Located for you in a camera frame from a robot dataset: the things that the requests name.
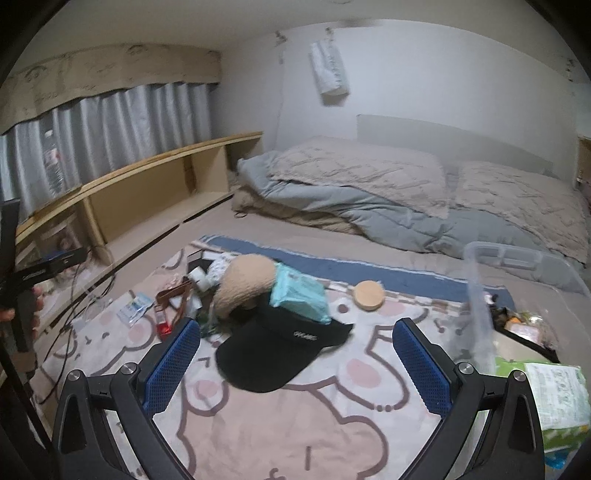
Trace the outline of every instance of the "wooden lid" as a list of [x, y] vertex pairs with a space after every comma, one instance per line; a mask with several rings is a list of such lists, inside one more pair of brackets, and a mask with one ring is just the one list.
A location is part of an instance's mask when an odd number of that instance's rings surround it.
[[360, 309], [371, 312], [382, 306], [386, 295], [384, 288], [378, 282], [365, 280], [355, 285], [353, 299]]

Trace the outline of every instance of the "finger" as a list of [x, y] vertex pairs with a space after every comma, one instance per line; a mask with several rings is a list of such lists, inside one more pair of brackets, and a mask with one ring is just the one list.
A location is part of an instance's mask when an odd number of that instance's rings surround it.
[[0, 310], [0, 322], [10, 322], [14, 318], [14, 309]]

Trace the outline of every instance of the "clear plastic storage box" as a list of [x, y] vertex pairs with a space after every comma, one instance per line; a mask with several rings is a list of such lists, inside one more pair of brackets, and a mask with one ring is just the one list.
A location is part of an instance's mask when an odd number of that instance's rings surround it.
[[485, 290], [506, 289], [515, 311], [527, 310], [549, 322], [560, 362], [581, 366], [591, 390], [591, 294], [575, 269], [555, 255], [486, 242], [467, 245], [464, 259], [477, 369], [493, 374], [495, 355], [517, 361], [540, 358], [493, 329]]

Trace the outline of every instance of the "blue rug border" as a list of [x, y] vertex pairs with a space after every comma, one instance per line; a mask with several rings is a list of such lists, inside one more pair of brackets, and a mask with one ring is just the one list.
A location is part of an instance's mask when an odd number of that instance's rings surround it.
[[[209, 245], [241, 254], [261, 254], [280, 260], [290, 267], [313, 277], [356, 285], [363, 280], [382, 283], [386, 290], [408, 295], [466, 303], [469, 301], [467, 281], [446, 277], [429, 271], [387, 267], [356, 260], [315, 257], [282, 248], [263, 247], [248, 240], [224, 235], [205, 235], [199, 239]], [[506, 288], [485, 287], [499, 296], [498, 304], [515, 310], [515, 302]]]

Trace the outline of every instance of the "metal screw cap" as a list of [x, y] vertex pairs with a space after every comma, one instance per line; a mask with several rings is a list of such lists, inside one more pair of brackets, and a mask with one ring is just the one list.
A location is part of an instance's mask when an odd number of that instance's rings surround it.
[[474, 373], [474, 367], [471, 366], [468, 362], [462, 362], [458, 366], [458, 370], [462, 372], [464, 375], [472, 375]]
[[136, 368], [138, 368], [138, 365], [137, 364], [135, 364], [133, 362], [128, 362], [128, 363], [122, 365], [119, 370], [124, 375], [131, 375], [133, 372], [135, 372], [135, 369]]
[[74, 382], [74, 381], [78, 380], [81, 375], [82, 375], [82, 372], [80, 370], [72, 370], [70, 373], [68, 373], [68, 380]]
[[523, 373], [521, 370], [515, 370], [513, 372], [513, 378], [515, 378], [518, 382], [524, 382], [527, 380], [527, 375]]

